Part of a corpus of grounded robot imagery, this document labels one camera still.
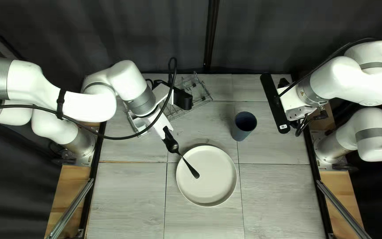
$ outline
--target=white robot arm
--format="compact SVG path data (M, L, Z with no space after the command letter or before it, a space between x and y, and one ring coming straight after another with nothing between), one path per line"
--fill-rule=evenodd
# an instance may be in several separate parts
M84 122L107 121L116 112L116 96L119 95L128 108L135 115L143 117L149 125L159 114L158 104L168 92L169 87L164 84L160 84L153 92L136 65L124 60L89 75L84 80L82 94L66 91L62 97L62 113ZM44 77L38 65L0 58L0 105L35 104L57 110L60 95L60 88ZM23 125L30 119L34 133L50 138L75 154L88 156L95 146L94 137L84 129L67 120L60 120L49 112L29 108L0 109L2 124ZM164 127L173 130L162 114L153 125L162 139L165 138Z
M277 89L280 94L287 87ZM382 41L350 47L287 91L280 99L289 121L297 120L332 98L363 106L382 104Z
M363 108L337 131L314 141L319 160L336 163L341 156L358 150L362 160L382 161L382 110Z

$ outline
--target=black spoon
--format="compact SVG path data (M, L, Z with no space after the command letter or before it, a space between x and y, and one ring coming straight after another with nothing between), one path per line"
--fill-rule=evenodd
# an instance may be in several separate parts
M179 144L178 142L173 138L172 134L170 133L167 126L163 128L163 131L165 132L165 139L163 139L163 142L166 144L166 148L169 152L172 154L178 154L181 156L181 158L184 160L185 164L188 166L188 169L191 171L194 178L198 179L200 177L200 174L195 170L187 160L181 155L179 152Z
M179 152L176 152L179 156L181 156L182 160L184 160L185 164L188 166L188 169L191 171L192 175L194 176L194 178L198 179L200 177L200 174L197 172L197 170L195 170L186 160L185 158L182 156L182 154L180 154Z

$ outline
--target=wire dish rack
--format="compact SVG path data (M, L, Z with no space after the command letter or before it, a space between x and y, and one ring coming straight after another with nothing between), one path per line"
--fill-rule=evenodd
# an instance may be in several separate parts
M176 120L177 118L188 114L189 112L197 109L198 107L201 107L210 101L213 101L212 96L210 95L209 91L206 89L206 86L204 84L204 81L201 81L198 79L197 73L194 71L193 76L190 79L184 79L184 77L181 77L181 80L176 80L177 84L175 87L184 90L188 94L191 94L193 96L193 105L191 110L186 111L181 109L179 106L167 104L165 110L163 111L166 115L167 119L172 122L173 120ZM159 107L161 108L163 106L165 101L162 101L159 104ZM130 110L127 109L127 106L125 105L125 114L128 118L128 121L135 133L140 132L141 130L146 128L146 125L144 121L142 121L141 118L137 117L134 113L132 113ZM147 130L146 132L140 134L138 137L142 137L148 133L150 133L151 130Z
M181 77L181 80L176 80L177 84L175 84L175 87L184 90L188 94L191 94L193 96L193 105L191 110L186 111L181 109L178 106L170 105L168 104L164 110L164 114L166 115L167 119L169 121L174 121L177 118L188 114L189 112L209 103L210 101L213 101L212 96L210 95L209 91L207 90L204 81L201 81L198 78L197 73L194 71L192 78L190 79L184 79L184 77ZM164 101L162 101L159 106L162 107L164 104Z

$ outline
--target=plate rim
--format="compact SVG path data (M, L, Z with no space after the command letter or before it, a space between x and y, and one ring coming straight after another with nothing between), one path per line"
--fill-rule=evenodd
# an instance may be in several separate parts
M196 146L194 148L191 148L190 150L188 150L185 154L184 154L184 157L188 154L192 154L194 151L196 151L198 148L213 148L213 149L216 149L216 150L220 150L221 152L223 152L225 155L228 156L228 159L229 159L229 162L232 164L233 168L235 169L234 171L234 178L235 178L235 183L233 184L233 190L231 191L231 193L227 196L227 197L224 197L224 200L221 201L220 203L218 204L214 204L214 205L211 205L209 203L206 203L207 205L205 205L205 203L197 203L197 202L194 202L194 201L191 201L187 196L185 196L185 194L182 192L181 190L181 187L179 186L178 184L178 168L179 168L179 164L185 164L185 162L183 162L183 160L179 160L178 162L178 165L176 166L176 170L175 170L175 179L176 179L176 185L178 186L179 188L179 191L181 192L181 194L184 196L184 198L186 198L189 202L193 203L194 205L197 205L197 206L200 206L200 207L205 207L205 208L209 208L209 207L216 207L216 206L219 206L223 203L225 203L229 198L231 198L232 194L234 193L235 191L235 188L237 187L237 181L238 181L238 173L237 173L237 167L235 166L235 163L234 161L231 159L231 156L229 156L224 150L218 148L218 147L215 147L215 146L212 146L212 145L199 145L199 146Z

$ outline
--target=black holder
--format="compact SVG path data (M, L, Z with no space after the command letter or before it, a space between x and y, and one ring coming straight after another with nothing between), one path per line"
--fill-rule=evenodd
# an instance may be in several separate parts
M280 133L288 133L290 131L290 122L285 116L284 108L282 107L281 100L279 99L271 74L262 74L260 76L260 81L263 85L263 90L265 91L266 98L268 99L272 116L275 120L278 131Z

